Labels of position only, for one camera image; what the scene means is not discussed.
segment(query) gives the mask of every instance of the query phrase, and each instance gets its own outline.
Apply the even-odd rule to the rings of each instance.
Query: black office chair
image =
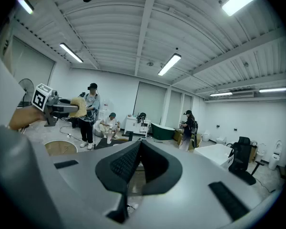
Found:
[[[256,161],[257,165],[254,168],[253,172],[250,174],[246,170],[248,169],[249,158],[251,153],[251,145],[250,139],[248,137],[240,136],[237,143],[227,144],[231,145],[231,153],[229,157],[234,155],[234,160],[231,166],[229,167],[229,171],[234,175],[241,178],[244,182],[249,185],[253,185],[256,183],[256,179],[253,177],[253,174],[256,172],[257,168],[260,165],[264,165],[263,163]]]

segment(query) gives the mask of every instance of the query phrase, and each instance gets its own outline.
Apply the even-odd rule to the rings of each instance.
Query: person sitting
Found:
[[[106,138],[106,132],[109,131],[109,127],[112,127],[112,137],[113,138],[118,138],[117,137],[117,133],[120,131],[120,122],[118,120],[115,119],[116,114],[115,113],[111,113],[109,115],[108,118],[103,119],[100,122],[100,130],[104,136],[104,138]]]

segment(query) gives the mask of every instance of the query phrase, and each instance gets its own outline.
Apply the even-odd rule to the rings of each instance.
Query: man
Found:
[[[116,114],[115,113],[111,113],[109,115],[108,118],[103,119],[100,122],[100,130],[104,136],[104,138],[106,138],[106,133],[109,131],[109,127],[112,127],[112,134],[113,134],[113,138],[118,138],[117,133],[120,131],[120,122],[118,120],[115,119]]]
[[[84,96],[86,101],[87,115],[80,117],[79,125],[82,134],[82,143],[80,147],[88,145],[87,149],[91,150],[93,147],[92,126],[96,115],[100,108],[100,96],[96,93],[97,84],[91,83],[88,86],[89,93]]]

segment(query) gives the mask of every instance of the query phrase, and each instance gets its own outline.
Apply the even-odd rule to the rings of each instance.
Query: woman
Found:
[[[93,146],[92,126],[100,108],[100,96],[96,94],[97,84],[91,83],[88,87],[90,93],[84,96],[86,101],[87,115],[80,117],[79,126],[82,134],[82,143],[80,147],[88,145],[91,150]]]
[[[187,110],[185,114],[187,117],[187,121],[184,124],[180,124],[182,127],[184,127],[184,133],[179,145],[179,149],[187,151],[189,149],[189,144],[191,141],[191,136],[192,136],[191,129],[193,127],[195,117],[193,116],[191,110]]]

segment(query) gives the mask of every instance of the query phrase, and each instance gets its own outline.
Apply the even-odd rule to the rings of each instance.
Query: white sneakers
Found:
[[[84,142],[84,141],[83,141],[83,142],[81,143],[80,147],[85,147],[86,145],[88,145],[88,142]]]
[[[91,150],[92,147],[93,147],[93,145],[94,145],[94,143],[89,143],[87,149],[88,149],[88,150]]]
[[[93,145],[94,145],[94,143],[88,143],[88,142],[82,142],[81,143],[81,145],[80,145],[80,147],[85,147],[85,146],[87,146],[88,145],[88,147],[87,147],[87,149],[88,150],[91,150],[91,149],[93,149]]]

